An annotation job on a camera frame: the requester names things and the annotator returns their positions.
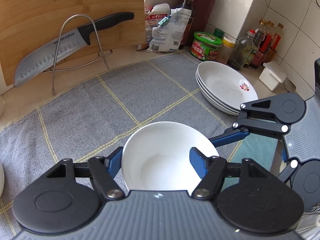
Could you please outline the white plate with brown stain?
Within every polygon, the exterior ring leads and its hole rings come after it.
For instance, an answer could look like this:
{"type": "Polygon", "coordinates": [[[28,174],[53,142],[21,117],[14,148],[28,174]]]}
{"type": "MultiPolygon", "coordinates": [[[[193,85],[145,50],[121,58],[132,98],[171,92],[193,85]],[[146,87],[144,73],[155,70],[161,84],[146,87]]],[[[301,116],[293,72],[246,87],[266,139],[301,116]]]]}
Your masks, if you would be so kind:
{"type": "Polygon", "coordinates": [[[223,107],[222,105],[220,105],[219,103],[217,103],[217,101],[213,100],[205,91],[204,88],[202,87],[202,85],[199,83],[198,79],[196,79],[197,84],[199,85],[200,91],[202,93],[202,95],[204,96],[204,98],[211,104],[213,105],[215,108],[217,108],[218,110],[222,111],[223,113],[229,114],[229,115],[234,115],[237,116],[239,115],[239,111],[234,111],[234,110],[230,110],[227,109],[226,107],[223,107]]]}

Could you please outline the white floral bowl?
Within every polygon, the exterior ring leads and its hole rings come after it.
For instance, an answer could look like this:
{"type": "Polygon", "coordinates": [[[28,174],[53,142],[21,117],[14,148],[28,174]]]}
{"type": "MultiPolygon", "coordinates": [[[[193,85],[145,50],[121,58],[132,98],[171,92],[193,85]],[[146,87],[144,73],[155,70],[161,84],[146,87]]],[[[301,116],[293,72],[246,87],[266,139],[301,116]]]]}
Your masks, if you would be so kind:
{"type": "Polygon", "coordinates": [[[2,163],[0,163],[0,196],[3,193],[4,183],[5,183],[4,169],[3,169],[2,163]]]}
{"type": "Polygon", "coordinates": [[[129,190],[192,193],[201,178],[192,167],[189,151],[218,155],[210,140],[178,122],[161,121],[137,130],[124,145],[121,171],[129,190]]]}

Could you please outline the teal dish cloth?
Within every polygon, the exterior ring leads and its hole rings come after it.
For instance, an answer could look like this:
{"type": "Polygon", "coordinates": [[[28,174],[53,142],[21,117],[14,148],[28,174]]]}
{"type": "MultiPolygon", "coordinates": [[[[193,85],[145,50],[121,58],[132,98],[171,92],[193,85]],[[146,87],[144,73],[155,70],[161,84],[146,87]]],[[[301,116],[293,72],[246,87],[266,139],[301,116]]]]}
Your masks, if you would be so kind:
{"type": "Polygon", "coordinates": [[[250,134],[245,139],[236,143],[228,162],[240,163],[244,158],[250,158],[270,171],[278,139],[265,137],[262,135],[250,134]]]}

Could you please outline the grey checked dish towel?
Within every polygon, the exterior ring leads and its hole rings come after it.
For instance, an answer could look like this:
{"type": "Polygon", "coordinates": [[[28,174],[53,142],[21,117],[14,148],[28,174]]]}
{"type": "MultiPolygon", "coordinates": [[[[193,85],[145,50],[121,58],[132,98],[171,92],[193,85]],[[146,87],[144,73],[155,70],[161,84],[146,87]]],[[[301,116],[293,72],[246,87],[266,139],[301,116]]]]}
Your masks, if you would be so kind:
{"type": "Polygon", "coordinates": [[[195,80],[198,61],[173,53],[119,67],[81,82],[1,129],[1,239],[19,233],[15,197],[63,158],[109,155],[140,127],[157,121],[220,135],[235,116],[213,107],[195,80]]]}

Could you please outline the green labelled oil bottle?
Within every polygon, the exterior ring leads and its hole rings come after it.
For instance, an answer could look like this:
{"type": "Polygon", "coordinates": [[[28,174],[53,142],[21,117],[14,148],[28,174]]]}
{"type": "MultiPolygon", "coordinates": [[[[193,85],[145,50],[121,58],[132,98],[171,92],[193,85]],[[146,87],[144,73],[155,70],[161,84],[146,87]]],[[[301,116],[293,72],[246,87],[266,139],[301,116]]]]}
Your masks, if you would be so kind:
{"type": "Polygon", "coordinates": [[[265,25],[266,24],[267,24],[267,22],[263,18],[261,18],[259,21],[258,27],[255,30],[255,35],[252,39],[253,40],[253,49],[244,64],[244,68],[249,67],[249,65],[251,64],[252,60],[254,59],[257,51],[259,50],[260,43],[265,38],[265,34],[266,34],[265,33],[265,25]]]}

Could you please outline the clear bottle red cap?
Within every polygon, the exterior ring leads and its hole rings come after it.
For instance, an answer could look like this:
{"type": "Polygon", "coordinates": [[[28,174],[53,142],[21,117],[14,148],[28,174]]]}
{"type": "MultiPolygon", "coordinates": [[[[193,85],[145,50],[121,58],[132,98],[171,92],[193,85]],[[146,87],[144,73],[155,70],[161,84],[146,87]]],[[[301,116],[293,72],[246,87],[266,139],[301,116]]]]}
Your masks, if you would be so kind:
{"type": "Polygon", "coordinates": [[[227,64],[235,70],[240,70],[246,60],[248,59],[252,49],[253,49],[253,37],[255,36],[255,31],[249,29],[247,35],[239,38],[235,47],[227,61],[227,64]]]}

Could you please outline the red labelled sauce bottle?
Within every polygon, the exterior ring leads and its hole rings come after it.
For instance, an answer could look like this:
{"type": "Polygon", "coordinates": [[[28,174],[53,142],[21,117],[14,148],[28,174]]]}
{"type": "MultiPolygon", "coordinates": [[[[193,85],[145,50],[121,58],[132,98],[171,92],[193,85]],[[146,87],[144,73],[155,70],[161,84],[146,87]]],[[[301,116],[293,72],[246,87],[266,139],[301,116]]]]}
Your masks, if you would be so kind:
{"type": "Polygon", "coordinates": [[[250,66],[254,69],[258,69],[262,64],[269,44],[271,43],[274,37],[274,23],[272,21],[268,21],[265,25],[265,37],[259,44],[259,50],[256,52],[254,59],[252,60],[250,66]]]}

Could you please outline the yellow lidded spice jar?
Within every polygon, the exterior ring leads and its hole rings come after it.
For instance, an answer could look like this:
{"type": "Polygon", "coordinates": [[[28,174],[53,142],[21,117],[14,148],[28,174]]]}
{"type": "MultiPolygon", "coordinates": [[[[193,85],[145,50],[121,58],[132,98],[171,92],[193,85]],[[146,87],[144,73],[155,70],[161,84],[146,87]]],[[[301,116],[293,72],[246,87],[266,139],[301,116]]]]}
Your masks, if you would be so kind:
{"type": "Polygon", "coordinates": [[[222,46],[215,60],[219,63],[226,64],[235,46],[235,41],[227,37],[222,39],[222,46]]]}

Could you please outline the green lidded sauce tub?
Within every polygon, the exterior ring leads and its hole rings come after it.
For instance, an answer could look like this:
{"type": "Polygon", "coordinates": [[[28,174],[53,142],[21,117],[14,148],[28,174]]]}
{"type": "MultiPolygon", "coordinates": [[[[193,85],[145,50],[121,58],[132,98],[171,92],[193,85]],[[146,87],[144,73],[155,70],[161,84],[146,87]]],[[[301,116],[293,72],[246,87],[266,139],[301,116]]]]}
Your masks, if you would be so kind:
{"type": "Polygon", "coordinates": [[[214,61],[220,48],[222,40],[212,34],[197,31],[194,33],[194,40],[190,53],[201,61],[214,61]]]}

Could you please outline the white blue printed bag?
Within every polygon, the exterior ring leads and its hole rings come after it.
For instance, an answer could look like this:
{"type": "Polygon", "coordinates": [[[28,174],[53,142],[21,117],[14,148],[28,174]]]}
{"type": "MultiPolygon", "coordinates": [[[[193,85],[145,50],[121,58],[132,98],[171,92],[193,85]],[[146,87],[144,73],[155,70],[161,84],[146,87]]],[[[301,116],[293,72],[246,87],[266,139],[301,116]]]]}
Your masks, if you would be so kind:
{"type": "Polygon", "coordinates": [[[183,29],[178,9],[171,9],[171,14],[160,20],[158,26],[153,28],[152,40],[147,51],[152,53],[177,51],[182,34],[183,29]]]}

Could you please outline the dark red knife block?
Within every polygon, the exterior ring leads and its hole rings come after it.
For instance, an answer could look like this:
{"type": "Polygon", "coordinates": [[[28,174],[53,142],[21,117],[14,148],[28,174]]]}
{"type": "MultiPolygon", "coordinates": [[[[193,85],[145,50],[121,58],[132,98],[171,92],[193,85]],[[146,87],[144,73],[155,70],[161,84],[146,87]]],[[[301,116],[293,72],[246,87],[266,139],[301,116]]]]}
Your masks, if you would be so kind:
{"type": "Polygon", "coordinates": [[[193,21],[189,28],[188,35],[185,36],[186,46],[191,46],[195,32],[204,31],[214,7],[215,1],[216,0],[193,0],[193,21]]]}

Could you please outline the red white clipped bag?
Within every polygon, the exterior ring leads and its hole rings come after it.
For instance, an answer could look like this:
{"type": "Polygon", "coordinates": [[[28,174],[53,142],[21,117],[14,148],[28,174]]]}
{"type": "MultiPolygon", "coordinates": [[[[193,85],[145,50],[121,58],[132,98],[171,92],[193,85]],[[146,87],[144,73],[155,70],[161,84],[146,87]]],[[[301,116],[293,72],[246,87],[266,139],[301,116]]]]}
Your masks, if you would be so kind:
{"type": "Polygon", "coordinates": [[[145,13],[145,35],[146,43],[152,40],[152,30],[158,26],[160,20],[170,15],[168,3],[157,4],[145,13]]]}

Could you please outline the dark soy sauce bottle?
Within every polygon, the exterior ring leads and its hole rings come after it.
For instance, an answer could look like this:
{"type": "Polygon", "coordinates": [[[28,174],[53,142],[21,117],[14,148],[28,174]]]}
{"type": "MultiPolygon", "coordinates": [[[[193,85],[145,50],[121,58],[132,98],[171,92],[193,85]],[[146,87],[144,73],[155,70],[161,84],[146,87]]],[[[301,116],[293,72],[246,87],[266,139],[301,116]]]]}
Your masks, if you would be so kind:
{"type": "Polygon", "coordinates": [[[194,19],[193,0],[183,0],[182,3],[176,7],[178,15],[182,24],[183,34],[180,41],[179,49],[185,46],[187,37],[194,19]]]}

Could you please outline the bamboo cutting board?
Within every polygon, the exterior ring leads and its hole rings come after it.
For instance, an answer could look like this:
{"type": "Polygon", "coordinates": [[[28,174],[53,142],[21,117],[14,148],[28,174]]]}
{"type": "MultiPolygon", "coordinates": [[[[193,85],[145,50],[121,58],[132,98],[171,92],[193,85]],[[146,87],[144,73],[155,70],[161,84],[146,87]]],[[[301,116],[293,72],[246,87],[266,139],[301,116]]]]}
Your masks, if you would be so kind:
{"type": "Polygon", "coordinates": [[[1,0],[1,91],[14,84],[20,61],[59,33],[126,11],[135,18],[91,35],[91,45],[71,59],[143,43],[144,0],[1,0]]]}

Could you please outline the black handled santoku knife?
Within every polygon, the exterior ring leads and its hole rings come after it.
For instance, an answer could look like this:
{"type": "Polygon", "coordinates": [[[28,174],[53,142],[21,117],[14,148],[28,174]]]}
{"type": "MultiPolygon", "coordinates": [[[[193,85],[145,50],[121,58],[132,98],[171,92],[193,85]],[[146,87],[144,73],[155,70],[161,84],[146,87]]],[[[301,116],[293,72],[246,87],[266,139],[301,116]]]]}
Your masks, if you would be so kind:
{"type": "Polygon", "coordinates": [[[89,36],[92,32],[109,29],[134,18],[133,12],[116,12],[62,34],[60,38],[41,46],[20,61],[15,72],[14,85],[18,87],[24,84],[52,67],[54,63],[89,46],[91,44],[89,36]]]}

